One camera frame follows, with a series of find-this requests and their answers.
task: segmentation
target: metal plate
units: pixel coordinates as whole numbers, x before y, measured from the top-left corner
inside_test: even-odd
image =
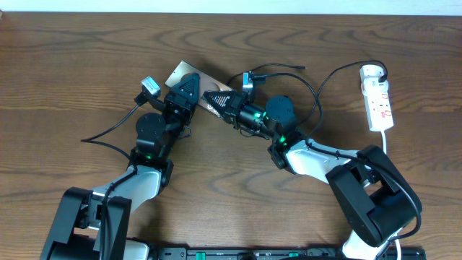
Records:
[[[217,81],[216,79],[210,77],[209,75],[203,73],[202,71],[196,69],[194,66],[190,65],[186,61],[181,61],[176,67],[175,71],[168,77],[165,85],[167,87],[173,87],[177,83],[181,82],[182,79],[186,78],[192,73],[197,73],[200,76],[199,80],[199,105],[210,113],[219,117],[218,112],[216,112],[213,107],[211,107],[204,99],[202,95],[206,91],[234,91],[232,88],[227,85]]]

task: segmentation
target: white wall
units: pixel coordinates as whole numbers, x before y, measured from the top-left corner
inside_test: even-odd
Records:
[[[0,0],[4,11],[462,15],[462,0]]]

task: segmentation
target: wooden table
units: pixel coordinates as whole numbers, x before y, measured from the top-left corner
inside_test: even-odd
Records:
[[[385,62],[395,121],[389,156],[424,206],[422,229],[402,243],[422,246],[428,259],[462,257],[460,17],[6,13],[0,259],[36,259],[68,187],[90,189],[122,174],[126,158],[79,140],[123,118],[140,80],[163,83],[182,59],[221,82],[267,62],[306,65],[262,71],[296,72],[314,86],[341,65]],[[326,85],[317,141],[342,149],[380,145],[367,127],[358,70],[340,71]],[[287,78],[269,79],[257,103],[280,94],[292,98],[299,117],[313,103],[304,85]],[[147,111],[153,109],[145,105],[102,141],[129,151],[135,122]],[[193,247],[341,245],[348,238],[329,186],[277,170],[269,142],[244,138],[202,109],[191,128],[193,136],[170,156],[170,185],[131,216],[129,236]]]

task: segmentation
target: power strip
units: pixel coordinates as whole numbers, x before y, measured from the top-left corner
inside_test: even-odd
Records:
[[[391,128],[393,116],[388,98],[388,80],[379,82],[379,78],[383,76],[383,69],[376,65],[364,65],[359,73],[369,129],[385,131]]]

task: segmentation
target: robotic arm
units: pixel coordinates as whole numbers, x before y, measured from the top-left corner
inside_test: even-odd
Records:
[[[243,77],[242,92],[211,91],[203,98],[235,129],[271,139],[268,152],[279,169],[328,183],[354,231],[344,245],[344,254],[374,259],[390,237],[420,214],[422,204],[417,195],[381,148],[370,145],[360,151],[345,151],[306,139],[297,128],[288,97],[273,97],[260,108],[253,100],[255,86],[263,83],[261,78],[251,71]],[[382,187],[369,196],[364,187],[378,181]]]
[[[146,113],[136,122],[136,147],[123,175],[91,190],[73,187],[64,193],[40,259],[125,259],[124,254],[130,259],[147,259],[153,254],[145,243],[126,240],[128,219],[168,185],[173,163],[167,157],[193,117],[199,75],[176,84],[163,102],[153,79],[148,77],[141,85],[135,101],[149,102],[162,114]],[[92,239],[74,234],[74,228],[99,232]]]

